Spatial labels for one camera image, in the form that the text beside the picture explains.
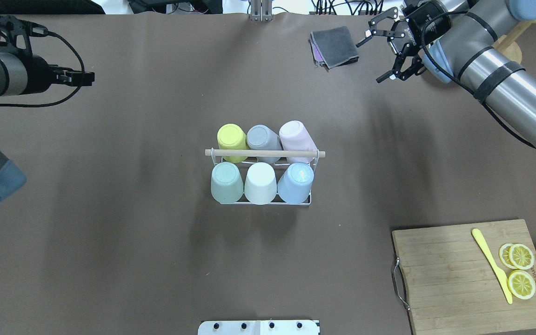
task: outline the wooden cutting board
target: wooden cutting board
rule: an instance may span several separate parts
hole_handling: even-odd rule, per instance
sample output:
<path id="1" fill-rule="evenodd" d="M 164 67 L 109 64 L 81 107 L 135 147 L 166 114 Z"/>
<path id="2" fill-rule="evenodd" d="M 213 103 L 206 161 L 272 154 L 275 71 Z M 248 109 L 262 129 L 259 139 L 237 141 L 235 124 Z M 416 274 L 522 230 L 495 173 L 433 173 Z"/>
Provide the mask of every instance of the wooden cutting board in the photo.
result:
<path id="1" fill-rule="evenodd" d="M 536 328 L 536 293 L 509 305 L 471 235 L 483 233 L 499 267 L 504 243 L 522 243 L 536 257 L 524 220 L 473 223 L 392 232 L 404 277 L 414 335 L 482 335 Z M 528 272 L 536 279 L 536 262 Z"/>

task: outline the lemon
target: lemon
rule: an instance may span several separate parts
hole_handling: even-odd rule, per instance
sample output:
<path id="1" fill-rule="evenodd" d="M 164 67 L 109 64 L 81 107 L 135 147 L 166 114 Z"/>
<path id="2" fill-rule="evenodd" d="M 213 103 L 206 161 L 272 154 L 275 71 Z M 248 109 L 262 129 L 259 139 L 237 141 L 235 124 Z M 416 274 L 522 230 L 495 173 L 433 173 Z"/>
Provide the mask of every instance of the lemon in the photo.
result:
<path id="1" fill-rule="evenodd" d="M 517 269 L 527 270 L 535 263 L 532 251 L 524 244 L 513 244 L 508 250 L 508 258 Z"/>
<path id="2" fill-rule="evenodd" d="M 519 299 L 530 299 L 536 291 L 535 280 L 527 271 L 514 270 L 508 276 L 508 289 Z"/>
<path id="3" fill-rule="evenodd" d="M 500 261 L 502 261 L 502 263 L 506 265 L 508 268 L 516 269 L 516 267 L 512 265 L 512 262 L 510 261 L 510 256 L 509 256 L 510 247 L 512 246 L 513 246 L 512 243 L 506 243 L 500 247 Z"/>

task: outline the table surface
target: table surface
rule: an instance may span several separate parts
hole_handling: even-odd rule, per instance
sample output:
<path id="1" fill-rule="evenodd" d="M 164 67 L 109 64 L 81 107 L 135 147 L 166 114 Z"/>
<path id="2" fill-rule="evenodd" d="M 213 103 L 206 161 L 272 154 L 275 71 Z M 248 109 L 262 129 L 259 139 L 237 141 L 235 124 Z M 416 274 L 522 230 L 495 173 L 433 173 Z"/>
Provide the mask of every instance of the table surface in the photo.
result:
<path id="1" fill-rule="evenodd" d="M 536 151 L 472 97 L 430 74 L 377 84 L 393 63 L 384 39 L 358 63 L 313 64 L 312 30 L 359 41 L 364 17 L 21 19 L 69 40 L 96 82 L 60 106 L 0 108 L 0 150 L 28 177 L 0 204 L 0 334 L 311 318 L 325 335 L 409 335 L 391 231 L 520 218 L 536 247 Z M 519 41 L 536 76 L 536 26 Z M 32 45 L 78 68 L 54 38 Z M 311 206 L 216 203 L 204 149 L 219 127 L 294 119 L 327 153 Z"/>

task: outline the yellow-green cup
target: yellow-green cup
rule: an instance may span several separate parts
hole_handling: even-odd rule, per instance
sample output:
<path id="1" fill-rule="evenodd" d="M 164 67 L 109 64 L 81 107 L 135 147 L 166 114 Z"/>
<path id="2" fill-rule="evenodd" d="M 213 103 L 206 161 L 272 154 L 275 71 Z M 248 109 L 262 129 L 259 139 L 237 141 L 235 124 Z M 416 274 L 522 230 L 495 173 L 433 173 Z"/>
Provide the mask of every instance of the yellow-green cup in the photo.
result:
<path id="1" fill-rule="evenodd" d="M 216 139 L 219 142 L 219 149 L 225 150 L 249 150 L 247 146 L 247 138 L 245 132 L 233 123 L 228 123 L 219 129 L 216 134 Z M 231 163 L 240 163 L 245 161 L 247 157 L 242 156 L 225 156 L 225 161 Z"/>

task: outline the knife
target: knife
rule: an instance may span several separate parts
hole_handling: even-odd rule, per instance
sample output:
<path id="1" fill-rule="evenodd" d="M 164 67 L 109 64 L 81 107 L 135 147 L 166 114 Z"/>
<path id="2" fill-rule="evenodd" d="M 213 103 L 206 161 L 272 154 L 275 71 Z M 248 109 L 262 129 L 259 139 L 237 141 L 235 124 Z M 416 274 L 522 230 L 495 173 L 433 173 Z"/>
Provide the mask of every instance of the knife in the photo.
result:
<path id="1" fill-rule="evenodd" d="M 489 261 L 489 265 L 491 265 L 493 272 L 496 274 L 497 280 L 500 282 L 500 286 L 502 287 L 504 295 L 506 296 L 506 301 L 508 301 L 508 303 L 512 303 L 512 292 L 510 292 L 508 289 L 508 277 L 506 276 L 506 272 L 498 267 L 496 261 L 493 259 L 493 256 L 491 256 L 491 251 L 489 250 L 489 246 L 487 246 L 487 242 L 485 241 L 485 237 L 483 237 L 481 231 L 475 228 L 471 231 L 471 234 L 473 234 L 473 237 L 479 245 L 479 248 L 481 248 L 485 258 L 487 258 L 487 261 Z"/>

